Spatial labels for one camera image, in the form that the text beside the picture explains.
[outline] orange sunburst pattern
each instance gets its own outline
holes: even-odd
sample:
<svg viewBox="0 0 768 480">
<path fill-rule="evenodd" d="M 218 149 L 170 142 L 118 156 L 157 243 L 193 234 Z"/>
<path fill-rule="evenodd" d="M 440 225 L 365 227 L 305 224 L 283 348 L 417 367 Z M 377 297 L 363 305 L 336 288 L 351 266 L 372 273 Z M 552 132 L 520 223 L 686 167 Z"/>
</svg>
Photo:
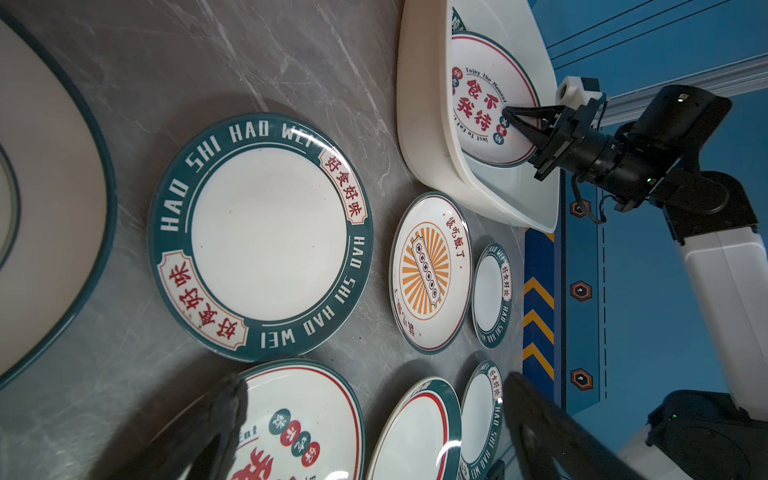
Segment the orange sunburst pattern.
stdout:
<svg viewBox="0 0 768 480">
<path fill-rule="evenodd" d="M 425 222 L 408 235 L 400 260 L 400 284 L 408 311 L 429 320 L 442 307 L 451 281 L 448 243 L 440 229 Z"/>
</svg>

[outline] plate with orange sunburst design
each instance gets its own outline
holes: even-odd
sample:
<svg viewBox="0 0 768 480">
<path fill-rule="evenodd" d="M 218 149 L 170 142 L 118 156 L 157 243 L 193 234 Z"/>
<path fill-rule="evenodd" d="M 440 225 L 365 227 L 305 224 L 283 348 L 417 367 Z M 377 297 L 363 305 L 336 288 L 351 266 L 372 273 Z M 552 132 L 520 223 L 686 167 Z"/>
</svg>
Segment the plate with orange sunburst design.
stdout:
<svg viewBox="0 0 768 480">
<path fill-rule="evenodd" d="M 389 264 L 389 298 L 400 332 L 421 353 L 441 352 L 461 328 L 472 285 L 464 215 L 439 192 L 413 201 L 400 220 Z"/>
</svg>

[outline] white plate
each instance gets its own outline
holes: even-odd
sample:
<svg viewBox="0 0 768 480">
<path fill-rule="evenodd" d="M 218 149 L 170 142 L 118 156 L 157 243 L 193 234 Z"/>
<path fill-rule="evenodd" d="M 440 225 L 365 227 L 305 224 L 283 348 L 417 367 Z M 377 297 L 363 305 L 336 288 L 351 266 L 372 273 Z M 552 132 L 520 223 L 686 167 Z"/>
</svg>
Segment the white plate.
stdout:
<svg viewBox="0 0 768 480">
<path fill-rule="evenodd" d="M 231 480 L 360 480 L 362 412 L 352 388 L 321 363 L 293 359 L 243 372 L 248 410 Z"/>
<path fill-rule="evenodd" d="M 52 56 L 0 8 L 0 388 L 72 321 L 117 219 L 104 138 Z"/>
<path fill-rule="evenodd" d="M 507 333 L 512 309 L 512 280 L 504 247 L 491 243 L 480 254 L 472 285 L 472 319 L 480 343 L 493 349 Z"/>
<path fill-rule="evenodd" d="M 416 383 L 389 416 L 366 480 L 454 480 L 462 416 L 453 387 L 433 376 Z"/>
<path fill-rule="evenodd" d="M 441 352 L 462 326 L 472 287 L 464 216 L 439 192 L 413 201 L 392 242 L 389 298 L 397 325 L 421 353 Z"/>
<path fill-rule="evenodd" d="M 502 116 L 510 105 L 539 105 L 520 64 L 490 38 L 467 31 L 453 34 L 451 62 L 453 119 L 462 150 L 497 167 L 526 162 L 535 146 Z"/>
<path fill-rule="evenodd" d="M 462 399 L 463 480 L 485 478 L 502 434 L 502 376 L 491 360 L 481 363 Z"/>
<path fill-rule="evenodd" d="M 349 317 L 368 279 L 371 210 L 325 135 L 276 114 L 221 121 L 171 161 L 149 251 L 180 325 L 245 362 L 309 352 Z"/>
</svg>

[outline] table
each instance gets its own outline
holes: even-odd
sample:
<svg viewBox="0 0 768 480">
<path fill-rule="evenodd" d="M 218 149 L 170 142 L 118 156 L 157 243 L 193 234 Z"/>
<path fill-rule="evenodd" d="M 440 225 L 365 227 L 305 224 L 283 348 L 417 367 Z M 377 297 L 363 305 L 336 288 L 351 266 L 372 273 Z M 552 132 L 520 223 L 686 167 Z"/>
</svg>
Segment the table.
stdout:
<svg viewBox="0 0 768 480">
<path fill-rule="evenodd" d="M 428 190 L 399 152 L 395 78 L 402 0 L 10 0 L 53 54 L 106 137 L 118 183 L 111 255 L 85 308 L 0 392 L 0 478 L 103 478 L 223 374 L 247 364 L 209 352 L 176 323 L 147 257 L 151 195 L 176 150 L 209 124 L 251 111 L 308 121 L 358 170 L 376 240 L 352 316 L 307 354 L 341 373 L 366 423 L 366 458 L 400 396 L 428 375 L 462 394 L 488 357 L 522 365 L 523 230 L 465 211 L 475 258 L 504 246 L 515 274 L 510 329 L 484 350 L 466 322 L 442 353 L 401 337 L 389 306 L 392 237 Z"/>
</svg>

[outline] red circle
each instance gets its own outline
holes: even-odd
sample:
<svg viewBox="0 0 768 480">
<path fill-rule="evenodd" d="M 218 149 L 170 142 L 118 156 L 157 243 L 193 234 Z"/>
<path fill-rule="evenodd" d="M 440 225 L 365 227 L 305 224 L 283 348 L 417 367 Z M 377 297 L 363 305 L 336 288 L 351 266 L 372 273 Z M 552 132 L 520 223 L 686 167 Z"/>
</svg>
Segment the red circle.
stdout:
<svg viewBox="0 0 768 480">
<path fill-rule="evenodd" d="M 292 420 L 291 423 L 288 424 L 286 431 L 280 434 L 280 443 L 282 443 L 283 446 L 290 447 L 299 437 L 300 433 L 301 424 L 298 420 Z"/>
<path fill-rule="evenodd" d="M 301 465 L 305 467 L 311 467 L 314 462 L 317 461 L 317 457 L 320 456 L 320 444 L 317 442 L 310 443 L 307 447 L 304 455 L 301 455 Z"/>
</svg>

